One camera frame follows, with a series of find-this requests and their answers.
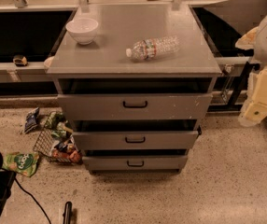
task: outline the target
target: plastic bottle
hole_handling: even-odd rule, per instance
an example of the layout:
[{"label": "plastic bottle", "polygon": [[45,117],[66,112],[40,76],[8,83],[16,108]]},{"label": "plastic bottle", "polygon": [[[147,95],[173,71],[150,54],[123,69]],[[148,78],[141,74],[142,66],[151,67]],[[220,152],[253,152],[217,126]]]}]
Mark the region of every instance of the plastic bottle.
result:
[{"label": "plastic bottle", "polygon": [[179,39],[176,35],[138,41],[126,55],[136,60],[149,60],[154,57],[179,51]]}]

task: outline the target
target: drawer handle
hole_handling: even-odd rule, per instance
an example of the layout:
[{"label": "drawer handle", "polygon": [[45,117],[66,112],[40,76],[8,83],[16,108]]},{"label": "drawer handle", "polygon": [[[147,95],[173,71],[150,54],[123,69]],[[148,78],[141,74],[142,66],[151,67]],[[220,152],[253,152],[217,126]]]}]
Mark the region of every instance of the drawer handle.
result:
[{"label": "drawer handle", "polygon": [[148,101],[145,101],[141,105],[131,105],[131,104],[127,104],[126,101],[123,101],[123,107],[124,108],[146,108],[147,105],[148,105]]},{"label": "drawer handle", "polygon": [[133,167],[133,168],[141,168],[144,166],[144,161],[142,161],[141,164],[130,164],[130,162],[127,161],[127,166]]},{"label": "drawer handle", "polygon": [[125,142],[128,144],[136,143],[136,144],[142,144],[146,141],[146,138],[143,137],[141,139],[130,139],[128,137],[125,137]]}]

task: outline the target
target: green chip bag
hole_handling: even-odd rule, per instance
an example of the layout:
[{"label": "green chip bag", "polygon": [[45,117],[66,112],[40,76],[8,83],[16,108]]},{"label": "green chip bag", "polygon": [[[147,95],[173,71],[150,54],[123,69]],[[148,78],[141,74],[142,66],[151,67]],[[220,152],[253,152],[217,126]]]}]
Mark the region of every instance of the green chip bag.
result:
[{"label": "green chip bag", "polygon": [[10,153],[3,158],[3,168],[21,175],[32,176],[36,171],[38,153]]}]

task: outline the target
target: floor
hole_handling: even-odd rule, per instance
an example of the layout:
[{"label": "floor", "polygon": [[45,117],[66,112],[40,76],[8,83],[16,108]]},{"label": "floor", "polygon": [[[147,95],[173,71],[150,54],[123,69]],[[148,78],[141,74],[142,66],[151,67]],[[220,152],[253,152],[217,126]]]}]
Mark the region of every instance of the floor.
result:
[{"label": "floor", "polygon": [[[40,107],[43,125],[55,98],[0,99],[0,151],[32,152],[40,130],[22,132],[27,113]],[[267,120],[243,128],[236,114],[208,114],[186,167],[175,173],[99,173],[43,158],[32,177],[17,175],[48,214],[63,223],[67,201],[72,223],[267,223]],[[48,223],[14,183],[0,224]]]}]

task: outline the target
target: black basket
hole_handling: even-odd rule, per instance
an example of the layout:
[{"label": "black basket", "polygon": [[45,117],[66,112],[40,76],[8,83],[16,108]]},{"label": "black basket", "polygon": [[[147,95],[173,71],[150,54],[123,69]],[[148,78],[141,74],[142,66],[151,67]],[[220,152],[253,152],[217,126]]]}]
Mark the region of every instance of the black basket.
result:
[{"label": "black basket", "polygon": [[33,147],[33,151],[38,152],[39,155],[42,157],[45,157],[47,161],[49,162],[60,162],[60,163],[71,163],[70,160],[64,159],[64,158],[55,158],[52,157],[50,152],[54,147],[55,142],[57,141],[59,143],[59,140],[54,139],[51,136],[51,133],[53,132],[52,129],[46,128],[49,127],[50,124],[50,116],[52,113],[59,113],[62,114],[62,112],[51,112],[49,114],[49,117],[47,121],[44,124],[44,127],[40,133],[40,135],[37,138],[37,141]]}]

